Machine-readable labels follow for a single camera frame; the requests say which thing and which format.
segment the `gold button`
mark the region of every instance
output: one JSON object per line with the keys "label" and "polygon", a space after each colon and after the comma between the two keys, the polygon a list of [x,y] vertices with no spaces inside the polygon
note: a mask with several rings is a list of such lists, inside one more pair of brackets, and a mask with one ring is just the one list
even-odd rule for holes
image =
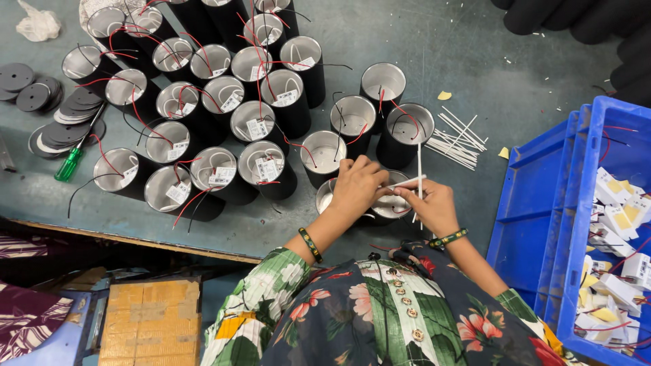
{"label": "gold button", "polygon": [[422,341],[424,339],[424,335],[422,333],[422,330],[420,329],[414,329],[411,331],[411,336],[418,342]]}

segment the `clear plastic bag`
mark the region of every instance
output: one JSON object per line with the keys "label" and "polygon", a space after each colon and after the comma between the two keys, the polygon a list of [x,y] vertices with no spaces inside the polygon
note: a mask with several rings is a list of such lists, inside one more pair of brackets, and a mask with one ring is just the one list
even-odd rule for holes
{"label": "clear plastic bag", "polygon": [[27,17],[23,18],[16,26],[16,32],[32,42],[41,42],[59,36],[61,22],[54,12],[39,11],[23,0],[18,0],[18,4],[25,9]]}

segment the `green screwdriver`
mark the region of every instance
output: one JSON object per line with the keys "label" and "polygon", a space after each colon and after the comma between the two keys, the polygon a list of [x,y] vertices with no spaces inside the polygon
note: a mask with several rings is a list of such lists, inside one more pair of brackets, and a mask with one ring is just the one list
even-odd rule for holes
{"label": "green screwdriver", "polygon": [[[104,107],[106,107],[106,102],[102,103],[100,108],[97,110],[97,114],[95,114],[95,117],[90,123],[88,134],[90,131],[92,131],[92,127],[95,126],[95,122],[100,119],[100,115],[102,114],[102,111],[104,111]],[[88,134],[81,138],[76,147],[70,149],[70,155],[68,155],[68,157],[63,161],[63,164],[61,164],[57,173],[54,174],[54,179],[58,180],[59,182],[67,182],[70,179],[72,173],[74,173],[75,169],[77,169],[77,163],[79,163],[79,159],[81,159],[83,155],[81,146],[86,140],[86,137],[88,137]]]}

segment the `woman's left hand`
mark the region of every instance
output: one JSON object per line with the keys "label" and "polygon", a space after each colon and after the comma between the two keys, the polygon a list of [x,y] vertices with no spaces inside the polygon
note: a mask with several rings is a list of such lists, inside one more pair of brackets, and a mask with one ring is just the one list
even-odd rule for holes
{"label": "woman's left hand", "polygon": [[359,219],[375,201],[385,195],[393,195],[386,186],[389,172],[380,169],[378,162],[360,155],[357,160],[343,159],[339,162],[339,177],[332,201],[326,210],[336,212],[350,225]]}

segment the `person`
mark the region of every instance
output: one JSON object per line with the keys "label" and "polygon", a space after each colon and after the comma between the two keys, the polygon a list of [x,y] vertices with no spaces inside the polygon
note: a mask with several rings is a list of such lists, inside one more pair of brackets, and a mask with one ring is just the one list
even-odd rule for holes
{"label": "person", "polygon": [[[423,180],[420,199],[412,192],[418,182],[378,188],[388,178],[364,155],[340,161],[329,206],[226,298],[206,330],[201,366],[570,362],[465,236],[452,189]],[[404,198],[440,240],[403,242],[386,253],[389,260],[371,253],[310,271],[383,195]]]}

